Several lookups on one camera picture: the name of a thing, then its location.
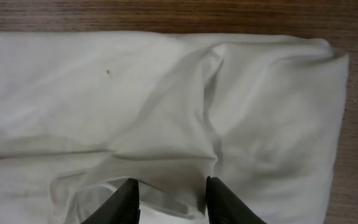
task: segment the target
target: dark wooden table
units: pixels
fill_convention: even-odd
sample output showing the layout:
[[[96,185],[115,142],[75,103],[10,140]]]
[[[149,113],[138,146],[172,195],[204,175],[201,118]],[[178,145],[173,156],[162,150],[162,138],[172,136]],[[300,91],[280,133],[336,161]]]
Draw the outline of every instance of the dark wooden table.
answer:
[[[0,0],[0,30],[228,32],[325,38],[351,56],[326,224],[358,223],[358,0]]]

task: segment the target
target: folded cloth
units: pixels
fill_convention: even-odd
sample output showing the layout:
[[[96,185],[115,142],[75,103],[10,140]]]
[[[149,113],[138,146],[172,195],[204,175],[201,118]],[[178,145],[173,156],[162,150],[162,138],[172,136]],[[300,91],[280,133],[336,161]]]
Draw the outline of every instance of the folded cloth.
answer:
[[[128,177],[140,223],[208,223],[209,175],[323,223],[347,65],[284,35],[0,32],[0,224],[81,223]]]

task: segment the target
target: white fabric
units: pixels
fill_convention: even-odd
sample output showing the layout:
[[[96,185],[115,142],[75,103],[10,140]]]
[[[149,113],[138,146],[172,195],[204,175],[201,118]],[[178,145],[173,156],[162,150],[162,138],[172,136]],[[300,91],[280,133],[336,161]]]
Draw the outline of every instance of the white fabric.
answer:
[[[347,64],[284,35],[0,33],[0,224],[78,223],[126,177],[187,208],[145,190],[140,223],[207,223],[208,175],[267,223],[322,223]]]

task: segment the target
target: tabletop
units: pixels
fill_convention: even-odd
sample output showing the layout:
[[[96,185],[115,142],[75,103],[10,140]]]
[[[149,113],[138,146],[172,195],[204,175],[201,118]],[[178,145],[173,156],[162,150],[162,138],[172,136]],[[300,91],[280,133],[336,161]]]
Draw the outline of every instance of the tabletop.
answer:
[[[0,0],[3,31],[142,30],[320,37],[351,56],[325,224],[358,223],[358,0]]]

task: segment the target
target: white cloth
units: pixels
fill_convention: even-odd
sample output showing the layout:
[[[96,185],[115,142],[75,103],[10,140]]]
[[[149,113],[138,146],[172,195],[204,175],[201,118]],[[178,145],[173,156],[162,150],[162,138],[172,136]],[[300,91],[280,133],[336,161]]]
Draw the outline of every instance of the white cloth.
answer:
[[[347,64],[284,35],[0,33],[0,224],[78,223],[126,177],[192,219],[141,193],[140,223],[207,223],[208,175],[267,223],[320,224]]]

